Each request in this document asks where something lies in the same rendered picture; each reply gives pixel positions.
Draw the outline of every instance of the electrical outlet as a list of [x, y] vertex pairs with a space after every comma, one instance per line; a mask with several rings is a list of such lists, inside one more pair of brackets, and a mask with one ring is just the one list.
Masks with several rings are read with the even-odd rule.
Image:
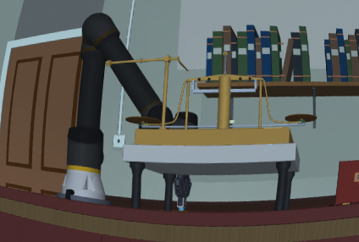
[[124, 148], [125, 135], [115, 135], [113, 137], [113, 148]]

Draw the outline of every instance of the gold base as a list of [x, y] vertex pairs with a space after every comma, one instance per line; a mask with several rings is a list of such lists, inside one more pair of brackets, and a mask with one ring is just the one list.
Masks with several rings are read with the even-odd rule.
[[289, 127], [245, 129], [137, 129], [135, 144], [171, 146], [293, 143]]

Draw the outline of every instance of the green book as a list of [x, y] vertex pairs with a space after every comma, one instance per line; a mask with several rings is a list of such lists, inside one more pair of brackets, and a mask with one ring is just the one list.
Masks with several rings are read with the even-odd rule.
[[282, 59], [280, 57], [280, 37], [277, 26], [270, 26], [270, 44], [272, 47], [272, 80], [280, 81], [282, 72]]
[[213, 32], [213, 56], [212, 56], [212, 75], [224, 73], [224, 33], [222, 31]]
[[346, 54], [346, 69], [348, 70], [348, 81], [353, 81], [353, 70], [351, 68], [351, 45], [349, 40], [344, 40]]
[[311, 68], [309, 64], [309, 50], [306, 26], [299, 26], [301, 37], [301, 65], [303, 68], [303, 81], [311, 81]]
[[246, 31], [237, 31], [238, 75], [248, 75]]

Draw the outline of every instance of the red book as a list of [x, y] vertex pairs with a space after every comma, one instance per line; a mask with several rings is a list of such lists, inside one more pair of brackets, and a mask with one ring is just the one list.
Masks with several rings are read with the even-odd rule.
[[359, 202], [359, 160], [340, 161], [335, 205]]

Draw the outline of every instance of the door panel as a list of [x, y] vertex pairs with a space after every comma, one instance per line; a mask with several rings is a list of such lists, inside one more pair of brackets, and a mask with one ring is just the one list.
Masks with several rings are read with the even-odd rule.
[[77, 119], [82, 38], [12, 49], [0, 129], [0, 185], [61, 192]]

